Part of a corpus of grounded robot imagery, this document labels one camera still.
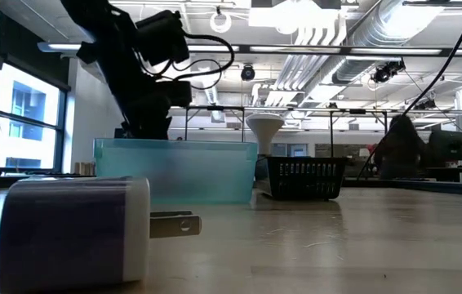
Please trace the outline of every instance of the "wooden table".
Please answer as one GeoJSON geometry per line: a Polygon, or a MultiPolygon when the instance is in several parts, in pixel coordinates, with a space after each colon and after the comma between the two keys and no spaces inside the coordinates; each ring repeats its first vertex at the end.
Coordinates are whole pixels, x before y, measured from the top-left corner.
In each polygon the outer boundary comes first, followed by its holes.
{"type": "Polygon", "coordinates": [[[85,293],[462,293],[459,195],[343,189],[337,203],[275,211],[180,208],[202,234],[152,240],[145,286],[85,293]]]}

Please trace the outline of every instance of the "funnel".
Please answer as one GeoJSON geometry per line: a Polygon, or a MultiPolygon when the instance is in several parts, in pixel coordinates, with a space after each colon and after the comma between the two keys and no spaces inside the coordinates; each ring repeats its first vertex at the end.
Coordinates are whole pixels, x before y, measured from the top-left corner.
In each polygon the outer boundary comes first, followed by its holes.
{"type": "Polygon", "coordinates": [[[283,119],[276,114],[252,114],[246,122],[258,141],[258,155],[271,155],[271,140],[282,127],[283,119]]]}

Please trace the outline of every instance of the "translucent container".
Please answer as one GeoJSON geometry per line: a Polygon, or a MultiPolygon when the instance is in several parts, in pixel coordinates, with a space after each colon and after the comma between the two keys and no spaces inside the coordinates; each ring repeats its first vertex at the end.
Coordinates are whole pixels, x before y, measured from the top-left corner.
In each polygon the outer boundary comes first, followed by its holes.
{"type": "Polygon", "coordinates": [[[152,203],[248,203],[256,143],[96,139],[97,176],[143,176],[152,203]]]}

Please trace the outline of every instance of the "black basket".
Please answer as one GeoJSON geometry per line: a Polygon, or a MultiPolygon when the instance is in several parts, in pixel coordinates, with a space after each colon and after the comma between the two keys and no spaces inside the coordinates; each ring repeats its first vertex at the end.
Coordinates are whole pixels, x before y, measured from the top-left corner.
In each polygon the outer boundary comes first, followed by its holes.
{"type": "Polygon", "coordinates": [[[260,158],[256,180],[269,180],[277,200],[334,199],[340,194],[347,158],[260,158]]]}

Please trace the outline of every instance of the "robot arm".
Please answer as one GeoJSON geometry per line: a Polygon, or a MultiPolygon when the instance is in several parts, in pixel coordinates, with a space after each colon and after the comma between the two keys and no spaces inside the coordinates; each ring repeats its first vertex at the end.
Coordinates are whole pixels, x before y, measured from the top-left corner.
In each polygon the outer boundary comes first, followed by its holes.
{"type": "Polygon", "coordinates": [[[143,71],[142,59],[151,65],[189,58],[180,14],[161,11],[133,23],[129,14],[108,0],[61,0],[72,20],[93,43],[83,42],[77,56],[87,64],[96,61],[125,122],[129,137],[167,139],[171,106],[191,102],[189,82],[157,82],[160,75],[143,71]]]}

